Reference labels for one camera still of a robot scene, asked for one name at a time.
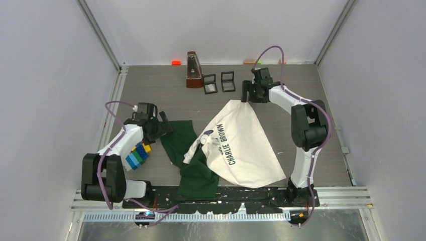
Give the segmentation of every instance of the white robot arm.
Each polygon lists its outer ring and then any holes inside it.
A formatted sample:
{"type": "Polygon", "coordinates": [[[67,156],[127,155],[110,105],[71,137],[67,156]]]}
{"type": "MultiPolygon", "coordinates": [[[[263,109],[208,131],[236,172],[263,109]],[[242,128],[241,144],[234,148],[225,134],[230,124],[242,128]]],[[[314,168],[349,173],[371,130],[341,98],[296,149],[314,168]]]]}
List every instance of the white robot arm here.
{"type": "Polygon", "coordinates": [[[313,190],[313,170],[328,135],[327,119],[321,100],[311,101],[273,82],[268,68],[252,69],[253,81],[243,81],[242,102],[274,103],[291,114],[291,136],[297,146],[293,173],[288,180],[287,198],[306,201],[313,190]]]}
{"type": "Polygon", "coordinates": [[[127,119],[117,136],[95,154],[83,157],[81,176],[81,196],[85,200],[121,202],[124,198],[143,197],[147,188],[144,181],[126,180],[126,171],[138,168],[138,160],[127,159],[132,148],[142,140],[146,145],[173,131],[166,114],[162,111],[162,122],[157,118],[157,106],[151,103],[138,103],[138,112],[127,119]],[[101,172],[106,170],[105,177],[101,172]]]}
{"type": "MultiPolygon", "coordinates": [[[[287,88],[287,86],[284,86],[284,88],[287,91],[292,92],[287,88]]],[[[295,98],[289,94],[287,94],[281,86],[273,87],[269,90],[269,100],[271,103],[277,104],[281,108],[283,108],[286,112],[291,114],[291,108],[293,106],[297,105],[305,105],[306,103],[300,101],[302,99],[301,96],[298,94],[292,92],[294,96],[297,96],[299,98],[295,98]]],[[[296,148],[296,161],[294,163],[294,169],[293,173],[291,174],[291,181],[293,185],[296,188],[304,188],[308,186],[307,179],[310,178],[310,183],[313,184],[313,178],[312,175],[308,177],[309,173],[309,167],[311,163],[311,158],[313,155],[313,152],[316,148],[310,148],[308,151],[305,151],[301,147],[296,148]]],[[[316,158],[318,157],[318,154],[320,153],[321,149],[316,151],[315,157],[314,157],[314,163],[313,167],[315,168],[316,158]]]]}

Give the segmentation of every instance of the metal frame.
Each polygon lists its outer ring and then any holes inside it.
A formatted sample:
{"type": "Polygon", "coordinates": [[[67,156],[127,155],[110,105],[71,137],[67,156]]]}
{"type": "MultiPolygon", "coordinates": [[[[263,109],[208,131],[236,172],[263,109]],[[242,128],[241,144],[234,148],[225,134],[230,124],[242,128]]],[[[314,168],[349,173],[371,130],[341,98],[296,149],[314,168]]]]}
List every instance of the metal frame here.
{"type": "MultiPolygon", "coordinates": [[[[317,67],[316,70],[318,72],[319,80],[321,81],[321,85],[323,86],[323,90],[324,90],[324,93],[326,94],[326,99],[328,101],[329,100],[329,96],[328,96],[326,88],[324,86],[324,81],[323,81],[323,78],[321,77],[321,73],[320,73],[319,67],[317,67]]],[[[329,108],[330,108],[330,112],[331,112],[330,115],[333,117],[333,108],[332,108],[332,106],[331,106],[330,103],[329,103],[329,108]]],[[[357,183],[356,183],[356,175],[352,171],[354,168],[352,166],[352,160],[351,160],[350,150],[345,145],[345,143],[343,141],[342,129],[340,127],[338,127],[338,123],[335,122],[334,125],[335,125],[335,131],[336,131],[337,139],[339,141],[339,145],[340,145],[340,148],[341,148],[341,151],[342,151],[343,161],[345,162],[346,170],[348,171],[349,178],[351,180],[351,184],[352,184],[352,186],[356,186],[357,185],[357,183]]]]}
{"type": "MultiPolygon", "coordinates": [[[[123,86],[124,86],[124,82],[126,81],[128,70],[129,70],[128,66],[126,65],[122,66],[122,69],[116,79],[114,88],[112,90],[110,101],[121,99],[121,94],[123,93],[123,86]]],[[[117,114],[118,108],[119,108],[118,103],[111,104],[111,110],[113,111],[114,114],[117,114]]],[[[110,142],[113,126],[114,126],[114,118],[110,114],[106,113],[104,126],[102,129],[102,133],[101,133],[98,147],[97,147],[98,150],[104,148],[110,142]]]]}
{"type": "Polygon", "coordinates": [[[319,52],[318,58],[315,61],[315,65],[319,66],[321,64],[321,61],[324,59],[327,51],[330,48],[330,45],[332,44],[334,38],[336,37],[339,30],[342,28],[343,24],[345,23],[346,19],[348,18],[349,14],[352,11],[352,8],[354,7],[355,3],[358,0],[348,0],[343,7],[342,12],[340,13],[339,17],[337,18],[337,22],[334,25],[332,31],[330,32],[329,37],[327,38],[326,42],[324,43],[323,48],[319,52]]]}
{"type": "MultiPolygon", "coordinates": [[[[316,209],[358,209],[361,217],[363,219],[363,223],[365,229],[367,231],[367,235],[370,240],[380,240],[380,235],[375,226],[375,222],[373,216],[371,215],[371,210],[373,210],[374,206],[371,204],[371,199],[368,194],[366,187],[318,187],[316,188],[318,192],[318,198],[321,203],[321,206],[316,207],[316,209]]],[[[261,221],[277,221],[277,220],[286,220],[288,212],[290,210],[300,210],[299,207],[282,207],[283,216],[272,216],[272,215],[264,215],[264,216],[256,216],[256,220],[261,221]]],[[[143,208],[135,208],[135,209],[123,209],[122,202],[115,203],[114,209],[109,210],[104,202],[99,201],[85,201],[81,198],[80,190],[77,190],[74,202],[72,204],[71,213],[73,215],[73,221],[69,226],[69,232],[67,236],[67,241],[75,241],[78,240],[78,235],[81,230],[82,223],[85,221],[93,221],[93,215],[96,214],[99,216],[104,216],[105,219],[114,222],[129,222],[133,221],[132,219],[123,219],[123,215],[132,216],[134,213],[139,213],[141,211],[147,211],[143,208]]],[[[235,221],[244,221],[245,207],[242,205],[238,210],[239,218],[241,220],[235,221]]],[[[206,219],[200,218],[200,214],[185,214],[184,218],[179,218],[179,214],[174,217],[174,219],[170,219],[170,222],[188,222],[188,220],[193,220],[194,222],[206,222],[209,221],[221,221],[222,219],[226,220],[226,218],[230,218],[221,214],[211,215],[211,218],[206,219]]]]}
{"type": "Polygon", "coordinates": [[[376,221],[372,212],[374,209],[360,209],[362,222],[364,223],[365,231],[367,232],[368,239],[370,241],[382,240],[380,233],[377,229],[376,221]]]}
{"type": "Polygon", "coordinates": [[[112,51],[111,46],[109,45],[107,39],[105,38],[105,35],[102,33],[102,30],[100,29],[99,24],[94,18],[93,13],[91,12],[89,6],[87,5],[86,0],[75,0],[75,1],[80,6],[81,11],[83,12],[84,16],[86,17],[87,21],[92,27],[93,32],[95,33],[97,39],[99,39],[100,44],[102,45],[109,59],[113,63],[114,67],[116,68],[116,70],[120,70],[121,66],[116,56],[114,55],[114,52],[112,51]]]}

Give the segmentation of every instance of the green cloth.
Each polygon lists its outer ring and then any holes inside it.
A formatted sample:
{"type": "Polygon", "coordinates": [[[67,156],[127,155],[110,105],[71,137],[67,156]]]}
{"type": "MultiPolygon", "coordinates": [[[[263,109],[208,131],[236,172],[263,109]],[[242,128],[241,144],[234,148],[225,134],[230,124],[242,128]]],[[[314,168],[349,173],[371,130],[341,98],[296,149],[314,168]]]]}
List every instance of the green cloth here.
{"type": "Polygon", "coordinates": [[[219,176],[207,167],[207,158],[198,150],[189,164],[183,163],[184,156],[197,135],[191,120],[169,122],[173,132],[160,138],[170,161],[180,169],[179,195],[190,197],[215,197],[219,176]]]}

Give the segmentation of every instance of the gray table surface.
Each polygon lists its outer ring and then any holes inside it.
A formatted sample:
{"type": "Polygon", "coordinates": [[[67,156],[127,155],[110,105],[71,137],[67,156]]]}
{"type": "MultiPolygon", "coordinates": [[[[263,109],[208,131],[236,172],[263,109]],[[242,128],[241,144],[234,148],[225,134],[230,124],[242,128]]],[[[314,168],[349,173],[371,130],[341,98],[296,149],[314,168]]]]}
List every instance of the gray table surface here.
{"type": "MultiPolygon", "coordinates": [[[[262,65],[269,67],[274,81],[279,81],[279,65],[262,65]]],[[[130,66],[123,88],[121,100],[137,104],[149,102],[165,111],[170,121],[192,120],[197,135],[202,132],[209,121],[225,106],[230,99],[241,99],[243,80],[251,80],[250,65],[204,65],[204,74],[216,74],[218,93],[204,94],[202,88],[189,89],[185,86],[186,66],[130,66]],[[222,92],[221,72],[235,71],[236,92],[222,92]]],[[[297,94],[326,102],[326,96],[314,65],[286,65],[284,82],[297,94]]],[[[255,104],[253,107],[266,136],[277,155],[287,177],[290,177],[296,155],[296,148],[291,139],[290,115],[275,104],[255,104]]],[[[132,110],[126,105],[118,108],[118,117],[130,118],[132,110]]],[[[116,122],[111,139],[119,132],[116,122]]],[[[146,163],[137,170],[126,173],[128,179],[148,180],[154,185],[178,185],[179,169],[170,164],[160,141],[151,145],[152,152],[146,163]]],[[[314,172],[316,186],[350,186],[339,142],[335,132],[329,143],[323,148],[316,162],[314,172]]],[[[219,185],[230,185],[221,179],[219,185]]],[[[287,179],[273,185],[287,185],[287,179]]]]}

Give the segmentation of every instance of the purple cable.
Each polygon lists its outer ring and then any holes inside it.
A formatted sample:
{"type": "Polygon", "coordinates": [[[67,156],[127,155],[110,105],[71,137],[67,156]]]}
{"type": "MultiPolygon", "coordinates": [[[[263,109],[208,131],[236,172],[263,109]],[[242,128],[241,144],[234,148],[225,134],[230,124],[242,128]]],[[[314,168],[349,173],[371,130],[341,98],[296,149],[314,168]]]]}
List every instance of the purple cable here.
{"type": "Polygon", "coordinates": [[[105,156],[107,155],[107,153],[121,140],[121,138],[123,138],[123,136],[126,134],[126,127],[124,126],[124,123],[120,120],[120,118],[118,118],[118,116],[116,116],[115,114],[114,114],[114,112],[108,107],[108,105],[109,104],[111,104],[111,103],[121,103],[121,104],[126,104],[126,105],[129,105],[129,106],[131,106],[131,107],[133,107],[134,105],[132,105],[132,104],[130,104],[130,103],[127,103],[127,102],[124,102],[124,101],[119,101],[119,100],[115,100],[115,101],[109,101],[109,102],[107,102],[107,103],[105,103],[105,108],[106,108],[106,110],[114,117],[114,119],[116,119],[120,124],[121,124],[121,127],[123,128],[123,131],[122,131],[122,133],[121,133],[121,135],[107,148],[107,150],[102,154],[102,156],[100,157],[100,159],[99,159],[99,164],[97,165],[97,179],[98,179],[98,181],[99,181],[99,186],[100,186],[100,190],[101,190],[101,192],[102,192],[102,195],[103,195],[103,198],[105,199],[105,202],[106,202],[106,204],[107,204],[107,206],[108,206],[108,208],[110,209],[110,210],[112,210],[113,209],[113,204],[112,203],[110,203],[110,199],[108,198],[108,194],[107,194],[107,191],[105,190],[105,186],[104,186],[104,184],[103,184],[103,181],[102,181],[102,176],[100,175],[101,174],[101,168],[102,168],[102,163],[103,163],[103,160],[105,159],[105,156]]]}
{"type": "Polygon", "coordinates": [[[277,49],[279,49],[280,51],[281,51],[281,56],[282,56],[282,65],[281,65],[281,81],[280,81],[280,83],[281,83],[281,88],[283,88],[284,89],[284,81],[283,81],[283,79],[284,79],[284,50],[280,47],[280,46],[278,46],[278,45],[273,45],[273,46],[271,46],[271,47],[269,47],[269,48],[267,48],[267,49],[265,49],[260,55],[259,55],[259,58],[257,58],[257,60],[256,60],[256,62],[254,63],[254,65],[253,65],[253,69],[255,69],[256,68],[256,65],[257,65],[257,62],[259,62],[259,60],[260,60],[260,58],[262,58],[262,56],[266,53],[266,52],[268,52],[268,50],[270,50],[270,49],[272,49],[272,48],[277,48],[277,49]]]}
{"type": "MultiPolygon", "coordinates": [[[[145,207],[143,204],[139,203],[138,201],[136,201],[136,202],[134,202],[134,203],[136,203],[137,205],[140,205],[141,207],[143,207],[143,208],[145,208],[145,209],[149,209],[149,208],[145,207]]],[[[172,212],[173,212],[176,208],[177,208],[177,205],[176,205],[176,206],[174,206],[174,207],[172,207],[172,208],[166,209],[166,210],[168,210],[168,212],[166,213],[166,215],[164,215],[164,216],[163,216],[162,218],[160,218],[159,220],[157,220],[157,221],[155,221],[155,222],[153,222],[153,223],[151,223],[151,224],[147,225],[147,226],[146,226],[146,228],[149,228],[149,227],[152,227],[152,226],[155,226],[155,225],[159,224],[162,220],[164,220],[165,218],[167,218],[167,216],[168,216],[169,214],[171,214],[171,213],[172,213],[172,212]]],[[[96,240],[117,240],[118,238],[120,238],[120,237],[124,236],[125,234],[127,234],[127,233],[129,233],[129,232],[131,232],[131,231],[135,230],[136,228],[137,228],[137,226],[133,226],[132,228],[129,228],[128,230],[123,231],[121,234],[119,234],[119,235],[117,235],[117,236],[115,236],[115,237],[113,237],[113,238],[102,238],[102,239],[100,239],[100,238],[95,238],[95,239],[96,239],[96,240]]]]}
{"type": "Polygon", "coordinates": [[[281,83],[282,90],[285,93],[287,93],[288,95],[290,95],[291,97],[293,97],[295,99],[300,99],[301,102],[310,104],[310,105],[314,106],[315,108],[319,109],[321,111],[321,113],[325,116],[326,120],[327,120],[327,136],[326,136],[326,139],[323,141],[323,143],[319,147],[315,148],[315,150],[312,152],[312,157],[311,157],[310,166],[309,166],[309,172],[308,172],[308,175],[307,175],[307,186],[308,186],[308,189],[309,189],[309,192],[310,192],[310,196],[312,197],[312,210],[310,211],[310,214],[309,214],[309,216],[307,217],[307,219],[306,219],[306,221],[304,223],[300,223],[299,225],[294,225],[293,224],[294,226],[300,226],[300,227],[302,227],[305,224],[307,224],[307,222],[310,220],[310,218],[313,215],[313,211],[315,210],[315,193],[313,192],[312,187],[310,186],[310,177],[312,175],[313,164],[315,162],[315,154],[323,146],[325,146],[326,143],[330,139],[330,135],[331,135],[331,129],[330,129],[330,127],[332,126],[332,122],[331,122],[330,117],[327,114],[327,112],[323,108],[321,108],[319,105],[317,105],[317,104],[315,104],[312,101],[309,101],[307,99],[300,98],[299,96],[296,96],[295,94],[291,93],[289,90],[287,90],[287,89],[284,88],[284,86],[285,86],[285,84],[284,84],[284,50],[280,46],[274,45],[274,46],[271,46],[271,47],[265,49],[265,51],[263,51],[262,54],[260,54],[259,58],[257,58],[256,63],[254,63],[254,65],[253,65],[253,69],[256,67],[257,62],[260,60],[260,58],[262,57],[262,55],[265,54],[266,51],[268,51],[268,50],[270,50],[272,48],[278,48],[281,51],[282,65],[281,65],[280,83],[281,83]]]}

